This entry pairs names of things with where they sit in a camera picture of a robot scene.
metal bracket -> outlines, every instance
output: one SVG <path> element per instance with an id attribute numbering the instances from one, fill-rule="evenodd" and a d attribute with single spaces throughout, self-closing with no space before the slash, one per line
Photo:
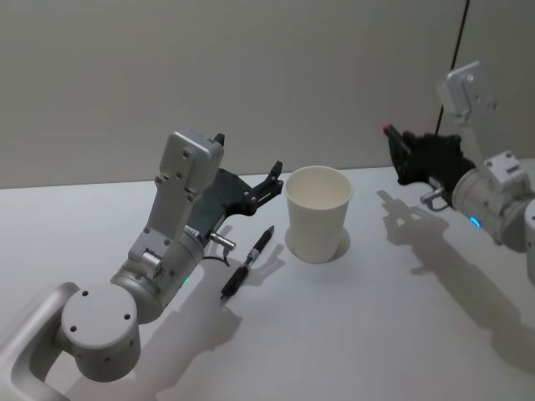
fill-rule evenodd
<path id="1" fill-rule="evenodd" d="M 155 178 L 156 198 L 145 229 L 131 247 L 129 259 L 141 261 L 164 255 L 178 241 L 186 227 L 194 202 L 214 180 L 223 156 L 223 147 L 195 131 L 175 132 L 167 140 L 160 162 L 160 175 Z M 147 267 L 156 269 L 149 263 Z"/>
<path id="2" fill-rule="evenodd" d="M 505 150 L 504 129 L 497 114 L 497 101 L 482 72 L 481 64 L 468 64 L 452 71 L 439 85 L 444 110 L 463 131 L 463 144 L 481 174 L 496 193 L 516 196 L 529 192 L 529 179 L 517 158 Z"/>

red tip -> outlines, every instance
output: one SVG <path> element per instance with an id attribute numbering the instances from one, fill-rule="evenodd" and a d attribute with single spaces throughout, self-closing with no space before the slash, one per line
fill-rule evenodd
<path id="1" fill-rule="evenodd" d="M 390 129 L 391 126 L 392 126 L 392 124 L 385 124 L 385 125 L 383 125 L 383 132 L 386 134 L 387 131 Z"/>

blue led light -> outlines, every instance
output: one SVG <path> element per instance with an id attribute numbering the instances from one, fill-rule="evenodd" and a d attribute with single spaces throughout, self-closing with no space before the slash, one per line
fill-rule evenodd
<path id="1" fill-rule="evenodd" d="M 471 223 L 477 228 L 482 228 L 482 223 L 474 216 L 470 218 Z"/>

white paper cup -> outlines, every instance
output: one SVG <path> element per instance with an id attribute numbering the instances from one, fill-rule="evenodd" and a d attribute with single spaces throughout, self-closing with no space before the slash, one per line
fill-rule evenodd
<path id="1" fill-rule="evenodd" d="M 290 214 L 289 240 L 299 259 L 328 261 L 336 252 L 353 186 L 335 169 L 310 165 L 286 181 Z"/>

black pen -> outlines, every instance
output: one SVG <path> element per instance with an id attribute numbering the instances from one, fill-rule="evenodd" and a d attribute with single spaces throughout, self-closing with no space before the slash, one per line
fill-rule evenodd
<path id="1" fill-rule="evenodd" d="M 238 288 L 243 284 L 243 282 L 247 278 L 247 275 L 249 274 L 249 268 L 254 263 L 254 261 L 256 261 L 257 258 L 260 256 L 260 253 L 266 247 L 269 240 L 271 240 L 271 237 L 274 231 L 275 231 L 275 226 L 271 226 L 267 230 L 264 231 L 260 239 L 257 241 L 256 244 L 254 244 L 254 247 L 251 249 L 251 251 L 247 255 L 247 259 L 243 262 L 241 266 L 238 267 L 238 269 L 236 269 L 234 274 L 232 274 L 232 277 L 230 278 L 230 280 L 227 282 L 227 284 L 225 284 L 225 286 L 221 290 L 221 299 L 230 298 L 234 294 L 236 294 Z"/>

